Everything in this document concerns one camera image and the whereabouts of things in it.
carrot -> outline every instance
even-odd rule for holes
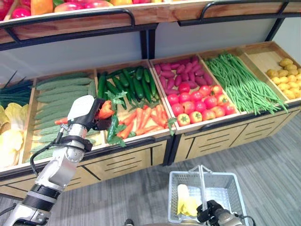
[[[55,121],[55,125],[68,124],[68,118],[62,118],[60,120]]]
[[[136,124],[136,130],[140,129],[141,123],[142,123],[142,117],[143,117],[143,109],[141,108],[137,108],[136,109],[137,112],[137,124]]]
[[[136,130],[136,135],[139,136],[139,135],[142,135],[144,133],[148,133],[149,131],[155,129],[156,127],[158,127],[158,126],[149,126],[147,128],[138,129],[138,130]]]
[[[153,119],[153,121],[159,125],[159,126],[162,126],[162,127],[165,127],[165,124],[166,124],[166,121],[162,118],[158,118],[157,116],[151,114],[151,119]]]
[[[127,126],[123,131],[119,132],[117,134],[118,137],[121,137],[122,139],[126,139],[128,137],[128,135],[130,134],[130,132],[132,131],[133,129],[133,126],[134,126],[134,123],[131,122],[129,124],[129,126]]]
[[[146,124],[149,121],[150,117],[151,117],[151,108],[148,107],[144,111],[144,114],[143,114],[143,120],[142,120],[142,123],[141,123],[141,126],[140,126],[141,129],[143,129],[146,126]]]
[[[157,117],[158,118],[162,118],[162,112],[163,112],[162,106],[161,105],[157,105],[156,106],[156,113],[157,113]]]
[[[136,118],[137,112],[134,111],[130,116],[128,116],[126,119],[123,120],[123,123],[128,126],[135,118]]]
[[[152,129],[151,131],[148,131],[149,133],[152,133],[152,132],[156,132],[156,131],[159,131],[159,130],[162,130],[164,129],[162,126],[157,126],[156,128]]]

red tomato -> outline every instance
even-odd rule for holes
[[[191,101],[186,101],[182,104],[182,106],[184,107],[184,113],[186,114],[190,114],[191,112],[194,111],[194,103]]]
[[[234,105],[231,105],[230,103],[225,104],[225,105],[223,105],[222,107],[223,107],[223,109],[225,110],[226,115],[236,113],[236,111],[235,111],[235,106],[234,106]]]
[[[179,97],[176,94],[168,95],[167,99],[171,106],[179,102]]]
[[[190,92],[190,86],[187,83],[181,83],[179,85],[178,90],[179,90],[180,93],[189,93]]]
[[[61,5],[58,5],[54,12],[65,12],[65,11],[72,11],[72,10],[77,10],[77,9],[82,9],[83,7],[79,3],[75,2],[65,2]]]
[[[223,106],[223,105],[229,103],[229,100],[227,99],[227,97],[224,94],[217,95],[216,99],[217,99],[218,106]]]
[[[199,100],[202,100],[203,98],[203,95],[198,91],[193,91],[190,96],[191,96],[191,101],[193,102],[197,102]]]
[[[207,109],[211,109],[217,106],[217,99],[214,96],[206,97],[204,103],[206,104]]]
[[[179,103],[184,103],[186,101],[190,101],[191,97],[189,93],[181,93],[179,96]]]
[[[187,126],[190,124],[190,118],[188,114],[179,114],[177,117],[179,126]]]
[[[204,110],[202,112],[203,121],[215,119],[214,111],[212,110]]]
[[[206,104],[203,101],[201,101],[201,100],[195,102],[194,106],[195,106],[194,110],[197,111],[197,112],[201,112],[202,113],[204,110],[206,110]]]
[[[226,115],[225,109],[223,109],[220,106],[215,106],[211,108],[211,110],[214,111],[216,118],[223,117]]]
[[[200,112],[191,112],[189,118],[191,123],[197,123],[203,120]]]
[[[175,116],[178,116],[179,114],[184,113],[184,108],[181,104],[174,104],[171,106],[171,108],[172,108]]]
[[[210,86],[201,86],[198,91],[206,97],[211,93],[211,88]]]
[[[211,95],[216,96],[222,94],[222,87],[219,85],[215,85],[211,87]]]
[[[84,8],[101,8],[113,6],[111,3],[104,0],[95,0],[94,2],[87,3]]]

basket handle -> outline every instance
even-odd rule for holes
[[[206,209],[208,209],[208,207],[207,207],[206,193],[205,193],[204,169],[209,173],[213,173],[213,172],[210,169],[208,169],[207,167],[205,167],[204,165],[197,165],[194,168],[190,169],[189,172],[193,172],[196,169],[198,169],[199,178],[201,181],[201,198],[202,198],[202,203],[203,203],[202,210],[205,211]]]

tomato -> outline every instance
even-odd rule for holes
[[[211,93],[211,88],[210,86],[201,86],[198,91],[206,97]]]
[[[217,99],[214,96],[206,97],[204,103],[206,104],[207,109],[211,109],[217,106]]]
[[[216,118],[223,117],[226,115],[225,109],[223,109],[220,106],[215,106],[211,108],[211,110],[214,111]]]
[[[184,113],[184,108],[181,104],[174,104],[171,106],[171,108],[172,108],[175,116],[178,116],[179,114]]]
[[[176,94],[168,95],[167,99],[171,106],[179,102],[179,97]]]
[[[217,99],[218,106],[223,106],[223,105],[229,103],[229,100],[227,99],[227,97],[224,94],[217,95],[216,99]]]
[[[190,94],[189,93],[181,93],[179,96],[179,103],[184,103],[186,101],[190,101]]]
[[[232,104],[230,104],[230,103],[225,104],[225,105],[223,105],[222,107],[223,107],[223,109],[225,110],[226,115],[236,113],[236,111],[235,111],[235,106],[232,105]]]
[[[189,118],[191,123],[197,123],[203,120],[200,112],[191,112]]]
[[[191,96],[191,101],[193,102],[197,102],[199,100],[202,100],[203,98],[203,95],[198,91],[193,91],[190,96]]]
[[[216,96],[222,94],[222,87],[219,85],[215,85],[211,87],[211,95]]]
[[[190,118],[188,114],[179,114],[177,117],[179,126],[187,126],[190,124]]]
[[[179,85],[178,90],[179,90],[180,93],[189,93],[190,92],[190,86],[189,86],[188,83],[181,83]]]
[[[203,121],[215,119],[214,111],[212,110],[204,110],[202,112]]]
[[[203,101],[199,100],[194,103],[194,110],[202,113],[204,110],[206,110],[206,104]]]

pepper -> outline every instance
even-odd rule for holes
[[[104,102],[102,105],[102,108],[100,109],[98,113],[98,118],[99,119],[107,119],[111,117],[115,112],[111,109],[112,104],[110,100],[107,100]]]

